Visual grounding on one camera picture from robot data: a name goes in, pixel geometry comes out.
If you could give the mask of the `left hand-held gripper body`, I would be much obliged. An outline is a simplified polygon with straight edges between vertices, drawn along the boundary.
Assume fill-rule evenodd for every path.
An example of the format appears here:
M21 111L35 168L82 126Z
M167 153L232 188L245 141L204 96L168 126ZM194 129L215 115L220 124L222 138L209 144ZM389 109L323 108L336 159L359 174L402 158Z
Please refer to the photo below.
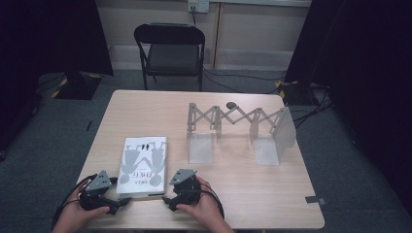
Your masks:
M102 170L96 174L92 181L82 191L80 205L83 209L90 211L100 207L109 207L110 199L104 197L109 187L117 182L117 178L110 178L106 171Z

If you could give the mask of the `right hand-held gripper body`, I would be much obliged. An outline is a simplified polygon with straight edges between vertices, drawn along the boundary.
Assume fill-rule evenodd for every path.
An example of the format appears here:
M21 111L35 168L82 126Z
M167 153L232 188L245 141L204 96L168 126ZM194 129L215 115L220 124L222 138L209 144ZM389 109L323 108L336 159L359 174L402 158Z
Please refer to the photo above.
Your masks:
M196 203L200 198L200 182L196 176L196 170L179 169L172 177L170 184L177 196L186 198L186 205Z

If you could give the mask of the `white book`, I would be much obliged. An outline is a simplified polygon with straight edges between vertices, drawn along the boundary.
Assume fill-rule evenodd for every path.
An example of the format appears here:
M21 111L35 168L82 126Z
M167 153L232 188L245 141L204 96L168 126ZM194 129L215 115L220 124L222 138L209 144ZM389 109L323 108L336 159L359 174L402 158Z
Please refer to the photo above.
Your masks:
M126 138L116 194L119 198L146 198L165 192L167 139Z

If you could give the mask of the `grey expandable metal book rack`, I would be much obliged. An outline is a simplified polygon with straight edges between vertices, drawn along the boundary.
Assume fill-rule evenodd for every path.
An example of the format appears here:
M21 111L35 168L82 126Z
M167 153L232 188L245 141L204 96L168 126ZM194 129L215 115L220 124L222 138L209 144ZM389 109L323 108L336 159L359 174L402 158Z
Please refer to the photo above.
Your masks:
M296 130L288 107L268 114L263 108L246 113L238 105L224 112L215 105L202 112L195 103L190 103L187 129L190 163L213 161L213 139L216 142L221 139L224 119L230 124L242 120L250 123L249 138L259 165L279 165L285 150L295 144Z

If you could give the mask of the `person's right hand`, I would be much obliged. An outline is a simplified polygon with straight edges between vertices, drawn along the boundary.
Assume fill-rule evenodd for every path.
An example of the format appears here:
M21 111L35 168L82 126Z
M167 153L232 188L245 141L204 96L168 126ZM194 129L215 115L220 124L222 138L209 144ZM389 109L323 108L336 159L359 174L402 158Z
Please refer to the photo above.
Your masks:
M210 184L198 177L202 193L196 204L180 206L179 210L190 214L202 226L207 228L212 222L224 221L217 201L209 194Z

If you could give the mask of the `person's left hand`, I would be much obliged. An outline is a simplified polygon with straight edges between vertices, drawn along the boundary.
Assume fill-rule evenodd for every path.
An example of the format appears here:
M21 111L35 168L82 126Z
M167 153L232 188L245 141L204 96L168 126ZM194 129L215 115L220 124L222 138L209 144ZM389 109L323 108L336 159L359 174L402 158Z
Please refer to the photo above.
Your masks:
M90 211L82 208L78 198L87 184L88 181L83 182L70 194L51 233L77 233L90 220L103 216L110 211L110 208L107 206Z

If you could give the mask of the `black stand base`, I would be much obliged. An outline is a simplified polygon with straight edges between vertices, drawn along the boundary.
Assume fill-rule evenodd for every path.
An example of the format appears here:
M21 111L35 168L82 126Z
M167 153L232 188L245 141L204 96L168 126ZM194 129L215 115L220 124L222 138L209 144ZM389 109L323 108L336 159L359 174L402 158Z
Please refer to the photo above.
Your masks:
M65 73L62 83L51 95L55 99L91 100L102 80L98 74Z
M313 88L298 82L275 83L278 95L286 106L319 106L320 101L316 97Z

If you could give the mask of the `grey tape strip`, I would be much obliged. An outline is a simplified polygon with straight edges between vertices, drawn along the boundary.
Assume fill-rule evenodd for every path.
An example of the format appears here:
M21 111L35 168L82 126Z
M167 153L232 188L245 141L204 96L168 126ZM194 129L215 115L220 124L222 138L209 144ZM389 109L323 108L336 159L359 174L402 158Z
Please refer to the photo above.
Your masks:
M305 197L306 203L311 204L311 203L318 203L320 206L326 204L326 199L323 197L317 197L317 196L306 196Z

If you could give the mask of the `black folding chair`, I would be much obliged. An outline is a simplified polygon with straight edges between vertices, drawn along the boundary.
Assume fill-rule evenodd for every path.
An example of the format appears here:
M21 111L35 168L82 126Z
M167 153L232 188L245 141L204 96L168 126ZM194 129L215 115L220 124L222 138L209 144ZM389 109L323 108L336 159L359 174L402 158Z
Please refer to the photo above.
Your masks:
M205 35L193 25L144 23L134 30L139 48L144 88L147 76L197 77L202 90Z

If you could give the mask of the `dark curtain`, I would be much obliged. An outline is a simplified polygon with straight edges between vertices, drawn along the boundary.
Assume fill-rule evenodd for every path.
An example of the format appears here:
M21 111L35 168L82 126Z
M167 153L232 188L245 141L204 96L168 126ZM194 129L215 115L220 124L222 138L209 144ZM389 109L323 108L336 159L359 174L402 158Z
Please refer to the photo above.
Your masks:
M0 151L37 107L49 73L111 75L96 0L0 0Z
M286 80L328 86L412 216L412 0L312 0Z

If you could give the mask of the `white wall socket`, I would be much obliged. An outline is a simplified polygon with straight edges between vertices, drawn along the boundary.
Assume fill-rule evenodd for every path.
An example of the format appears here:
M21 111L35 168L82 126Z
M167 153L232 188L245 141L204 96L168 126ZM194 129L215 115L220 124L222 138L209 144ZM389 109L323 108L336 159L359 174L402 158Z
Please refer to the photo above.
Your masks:
M210 3L208 0L188 0L188 11L190 13L208 14Z

